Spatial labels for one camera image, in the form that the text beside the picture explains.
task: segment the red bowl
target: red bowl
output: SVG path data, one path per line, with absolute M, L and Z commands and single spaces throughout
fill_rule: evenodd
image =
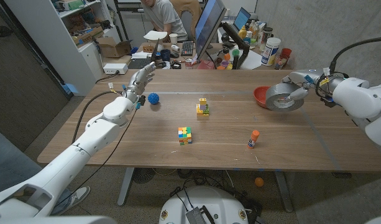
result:
M 270 88 L 270 86 L 260 86 L 254 89 L 254 97 L 257 100 L 259 106 L 263 108 L 266 107 L 266 91 Z

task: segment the person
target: person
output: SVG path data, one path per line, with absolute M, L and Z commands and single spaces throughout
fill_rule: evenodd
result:
M 178 34 L 178 41 L 188 40 L 182 21 L 169 0 L 140 0 L 140 3 L 146 19 L 152 22 L 154 29 L 168 33 L 163 42 L 169 41 L 170 34 Z
M 28 158 L 0 133 L 0 192 L 15 186 L 40 172 L 42 168 Z M 90 187 L 82 187 L 73 193 L 65 189 L 59 196 L 51 215 L 61 215 L 82 202 L 90 193 Z

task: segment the duct tape roll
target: duct tape roll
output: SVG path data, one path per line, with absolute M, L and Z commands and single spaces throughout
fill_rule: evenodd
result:
M 266 91 L 266 107 L 272 111 L 288 112 L 300 108 L 302 100 L 291 100 L 286 102 L 284 99 L 300 87 L 292 83 L 280 83 L 270 87 Z

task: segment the white box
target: white box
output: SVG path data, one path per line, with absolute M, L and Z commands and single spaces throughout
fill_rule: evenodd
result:
M 117 71 L 123 75 L 128 71 L 128 66 L 126 63 L 107 63 L 103 70 L 107 75 L 115 74 Z

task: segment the blue ball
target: blue ball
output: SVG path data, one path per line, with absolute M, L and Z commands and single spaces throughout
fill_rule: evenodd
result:
M 147 97 L 147 100 L 153 104 L 153 105 L 156 105 L 158 103 L 158 101 L 160 100 L 160 97 L 158 96 L 158 94 L 156 93 L 151 93 L 149 95 L 149 97 Z

